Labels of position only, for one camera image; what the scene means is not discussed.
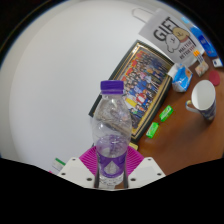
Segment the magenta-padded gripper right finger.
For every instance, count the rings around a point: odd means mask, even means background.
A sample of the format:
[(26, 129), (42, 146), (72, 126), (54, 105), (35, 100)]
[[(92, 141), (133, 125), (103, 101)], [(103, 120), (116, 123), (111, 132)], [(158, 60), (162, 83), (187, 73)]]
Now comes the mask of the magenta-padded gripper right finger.
[(140, 188), (165, 177), (152, 157), (144, 157), (132, 147), (126, 157), (126, 184), (128, 189)]

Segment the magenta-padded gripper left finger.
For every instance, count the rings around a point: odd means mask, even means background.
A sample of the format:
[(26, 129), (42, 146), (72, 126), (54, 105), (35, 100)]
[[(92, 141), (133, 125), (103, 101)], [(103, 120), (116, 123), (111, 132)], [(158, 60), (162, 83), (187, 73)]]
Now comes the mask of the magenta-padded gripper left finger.
[(84, 188), (97, 188), (99, 180), (96, 147), (88, 149), (79, 158), (72, 157), (58, 176)]

